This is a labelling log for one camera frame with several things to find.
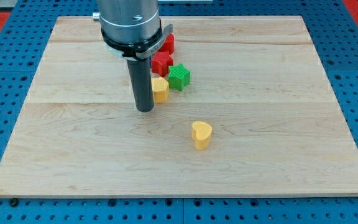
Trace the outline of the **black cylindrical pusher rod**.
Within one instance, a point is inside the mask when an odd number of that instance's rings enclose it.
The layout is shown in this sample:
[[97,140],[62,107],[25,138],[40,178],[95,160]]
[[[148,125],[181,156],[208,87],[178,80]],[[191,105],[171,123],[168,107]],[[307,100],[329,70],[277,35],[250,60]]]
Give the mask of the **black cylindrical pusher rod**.
[[131,79],[135,106],[140,112],[149,112],[154,108],[151,84],[150,60],[128,60],[127,67]]

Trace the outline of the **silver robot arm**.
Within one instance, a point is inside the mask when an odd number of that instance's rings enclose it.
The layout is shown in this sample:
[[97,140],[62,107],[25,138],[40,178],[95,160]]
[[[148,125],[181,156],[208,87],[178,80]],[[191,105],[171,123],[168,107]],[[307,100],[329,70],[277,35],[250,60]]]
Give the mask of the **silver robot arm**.
[[126,59],[140,112],[154,108],[150,61],[173,32],[163,27],[157,0],[97,0],[98,21],[107,48]]

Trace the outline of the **red block behind arm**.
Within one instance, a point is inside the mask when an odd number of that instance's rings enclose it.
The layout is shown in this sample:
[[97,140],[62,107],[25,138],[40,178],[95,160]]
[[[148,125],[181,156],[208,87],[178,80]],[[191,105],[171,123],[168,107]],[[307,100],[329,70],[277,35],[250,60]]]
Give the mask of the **red block behind arm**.
[[175,50],[175,36],[173,34],[169,34],[164,44],[158,50],[159,52],[168,52],[170,55],[174,53]]

